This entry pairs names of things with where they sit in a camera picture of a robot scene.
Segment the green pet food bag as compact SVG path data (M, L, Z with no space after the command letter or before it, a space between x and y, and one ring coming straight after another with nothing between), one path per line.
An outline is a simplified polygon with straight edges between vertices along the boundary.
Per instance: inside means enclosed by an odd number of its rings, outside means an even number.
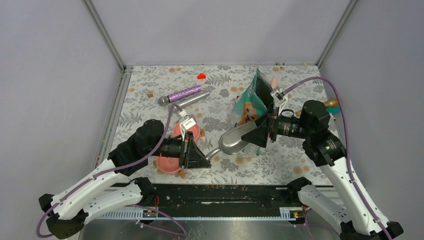
M266 76L257 69L246 90L234 100L229 118L229 127L235 128L255 121L263 116L274 102L272 87Z

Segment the metal food scoop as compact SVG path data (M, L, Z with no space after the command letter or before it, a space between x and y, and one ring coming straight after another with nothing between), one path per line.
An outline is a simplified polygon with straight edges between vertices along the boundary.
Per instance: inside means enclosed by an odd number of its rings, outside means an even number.
M248 144L242 140L242 136L255 130L257 125L254 121L245 123L226 131L218 140L218 147L209 152L205 158L211 160L216 154L222 152L226 155L235 155L241 152Z

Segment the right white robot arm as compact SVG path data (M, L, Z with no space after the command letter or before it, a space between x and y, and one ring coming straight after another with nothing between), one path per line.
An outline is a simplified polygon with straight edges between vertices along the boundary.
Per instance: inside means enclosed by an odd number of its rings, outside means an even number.
M269 111L255 121L256 127L241 140L262 148L278 135L303 139L309 159L330 180L343 205L324 196L305 177L291 181L287 201L309 207L325 219L342 240L392 240L404 233L400 223L390 221L372 201L348 162L342 141L329 131L330 114L324 103L308 100L300 117L278 116Z

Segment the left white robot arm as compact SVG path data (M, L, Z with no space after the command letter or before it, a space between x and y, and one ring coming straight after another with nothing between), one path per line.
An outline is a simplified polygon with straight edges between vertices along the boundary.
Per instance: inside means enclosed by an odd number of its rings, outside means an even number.
M92 172L60 194L42 195L38 201L50 234L60 240L80 232L95 218L121 207L155 200L155 188L147 177L132 177L147 166L151 156L176 158L189 169L210 168L211 162L197 147L193 118L180 124L181 134L165 138L164 124L150 119L128 140L120 143Z

